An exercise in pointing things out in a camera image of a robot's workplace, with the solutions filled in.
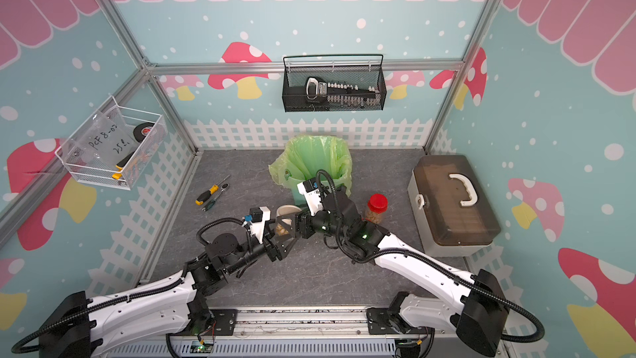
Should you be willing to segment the peanut jar beige lid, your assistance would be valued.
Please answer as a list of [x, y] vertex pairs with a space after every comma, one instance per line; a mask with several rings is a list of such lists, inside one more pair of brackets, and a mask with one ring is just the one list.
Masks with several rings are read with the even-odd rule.
[[276, 225], [274, 232], [276, 236], [290, 236], [296, 235], [296, 215], [301, 213], [301, 208], [294, 205], [284, 205], [276, 211]]

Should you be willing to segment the peanut jar red lid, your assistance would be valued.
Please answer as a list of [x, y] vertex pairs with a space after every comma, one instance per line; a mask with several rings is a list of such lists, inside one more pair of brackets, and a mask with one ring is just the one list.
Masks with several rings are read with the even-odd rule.
[[369, 197], [364, 218], [374, 224], [380, 224], [388, 208], [389, 200], [387, 197], [379, 193], [374, 194]]

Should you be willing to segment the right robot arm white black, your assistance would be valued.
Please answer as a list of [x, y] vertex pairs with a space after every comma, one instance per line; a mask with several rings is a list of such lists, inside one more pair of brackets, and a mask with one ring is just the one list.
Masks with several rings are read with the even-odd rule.
[[492, 273], [451, 267], [404, 243], [397, 235], [359, 214], [344, 185], [319, 170], [296, 185], [306, 210], [296, 215], [296, 233], [308, 239], [322, 234], [358, 265], [372, 263], [397, 273], [432, 293], [440, 303], [429, 307], [419, 297], [399, 294], [389, 313], [409, 328], [449, 328], [470, 349], [494, 357], [501, 341], [533, 343], [545, 336], [541, 321], [504, 297]]

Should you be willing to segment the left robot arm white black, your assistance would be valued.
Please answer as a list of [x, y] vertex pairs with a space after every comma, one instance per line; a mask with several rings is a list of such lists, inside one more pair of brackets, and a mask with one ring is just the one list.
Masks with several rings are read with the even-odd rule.
[[202, 349], [212, 346], [225, 316], [211, 309], [207, 298], [227, 285], [230, 275], [242, 275], [260, 258], [283, 260], [295, 242], [295, 222], [294, 215], [215, 220], [197, 231], [205, 250], [185, 262], [181, 271], [108, 296], [74, 293], [11, 351], [97, 357], [149, 336], [179, 334], [196, 336]]

